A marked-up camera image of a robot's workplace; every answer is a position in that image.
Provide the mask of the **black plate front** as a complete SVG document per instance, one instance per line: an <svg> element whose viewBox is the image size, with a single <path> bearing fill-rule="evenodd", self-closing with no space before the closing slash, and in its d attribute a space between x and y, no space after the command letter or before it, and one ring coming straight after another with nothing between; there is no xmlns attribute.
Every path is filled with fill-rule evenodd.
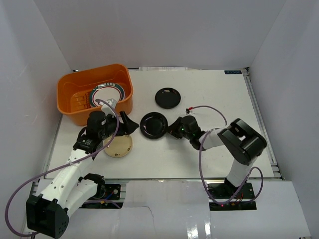
<svg viewBox="0 0 319 239"><path fill-rule="evenodd" d="M166 134L168 122L166 117L158 112L150 112L143 116L140 131L144 137L156 140Z"/></svg>

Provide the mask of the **black plate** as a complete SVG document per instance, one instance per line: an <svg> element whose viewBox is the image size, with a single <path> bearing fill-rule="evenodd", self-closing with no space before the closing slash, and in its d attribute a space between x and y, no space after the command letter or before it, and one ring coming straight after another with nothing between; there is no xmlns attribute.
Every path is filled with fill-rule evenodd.
<svg viewBox="0 0 319 239"><path fill-rule="evenodd" d="M181 101L179 91L174 88L162 88L157 91L155 95L156 104L162 109L175 108Z"/></svg>
<svg viewBox="0 0 319 239"><path fill-rule="evenodd" d="M156 140L166 134L168 122L166 117L158 112L150 112L143 116L140 131L144 137Z"/></svg>

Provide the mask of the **small yellow floral plate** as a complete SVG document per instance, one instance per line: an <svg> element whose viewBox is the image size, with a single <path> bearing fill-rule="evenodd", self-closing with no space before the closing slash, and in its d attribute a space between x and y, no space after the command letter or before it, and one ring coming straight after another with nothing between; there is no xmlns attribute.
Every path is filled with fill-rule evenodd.
<svg viewBox="0 0 319 239"><path fill-rule="evenodd" d="M130 135L116 136L112 142L104 148L104 152L113 158L126 156L133 147L133 140Z"/></svg>

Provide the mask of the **white green rimmed plate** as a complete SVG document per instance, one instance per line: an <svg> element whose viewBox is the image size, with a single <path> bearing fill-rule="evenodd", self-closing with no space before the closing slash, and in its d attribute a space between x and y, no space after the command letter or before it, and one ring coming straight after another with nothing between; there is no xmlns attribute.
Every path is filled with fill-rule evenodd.
<svg viewBox="0 0 319 239"><path fill-rule="evenodd" d="M125 98L124 88L113 82L105 82L97 85L89 94L89 103L92 108L98 107L97 99L109 100L114 99L117 102Z"/></svg>

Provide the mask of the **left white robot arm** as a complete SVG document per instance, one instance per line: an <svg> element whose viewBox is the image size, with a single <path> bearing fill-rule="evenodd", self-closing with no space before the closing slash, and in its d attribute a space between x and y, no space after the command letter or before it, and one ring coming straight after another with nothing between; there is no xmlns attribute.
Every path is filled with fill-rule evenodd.
<svg viewBox="0 0 319 239"><path fill-rule="evenodd" d="M71 216L84 202L105 194L103 176L85 173L102 149L103 141L132 134L138 127L124 111L119 117L102 111L91 112L86 127L81 129L73 145L67 166L39 195L31 195L26 201L27 227L54 239L60 238Z"/></svg>

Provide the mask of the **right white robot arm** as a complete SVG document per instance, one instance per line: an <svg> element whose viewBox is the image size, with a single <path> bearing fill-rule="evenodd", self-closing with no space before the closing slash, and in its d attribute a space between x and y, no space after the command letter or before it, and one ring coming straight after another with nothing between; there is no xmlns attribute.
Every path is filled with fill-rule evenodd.
<svg viewBox="0 0 319 239"><path fill-rule="evenodd" d="M224 146L234 158L231 170L225 178L226 195L232 199L243 193L241 183L246 180L256 158L267 147L263 136L241 119L235 119L224 128L201 130L193 116L179 117L167 128L175 138L186 138L196 150L208 150Z"/></svg>

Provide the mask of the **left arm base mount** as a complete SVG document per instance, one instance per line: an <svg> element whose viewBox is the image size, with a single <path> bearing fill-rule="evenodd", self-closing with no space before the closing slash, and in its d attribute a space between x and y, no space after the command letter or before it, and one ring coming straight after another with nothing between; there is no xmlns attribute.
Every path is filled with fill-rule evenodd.
<svg viewBox="0 0 319 239"><path fill-rule="evenodd" d="M106 184L105 178L98 174L87 174L83 179L97 184L97 193L88 199L82 209L121 209L123 203L116 202L120 199L120 184Z"/></svg>

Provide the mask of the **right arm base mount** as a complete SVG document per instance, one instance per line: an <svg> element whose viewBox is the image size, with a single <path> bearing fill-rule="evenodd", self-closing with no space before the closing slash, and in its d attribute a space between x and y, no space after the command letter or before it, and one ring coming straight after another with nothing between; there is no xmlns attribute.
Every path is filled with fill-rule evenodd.
<svg viewBox="0 0 319 239"><path fill-rule="evenodd" d="M226 185L225 183L210 183L207 186L209 193L218 202L225 203L236 192L236 188ZM238 211L238 210L255 210L256 203L250 202L255 197L251 183L246 183L239 193L226 205L219 205L212 200L209 201L211 211Z"/></svg>

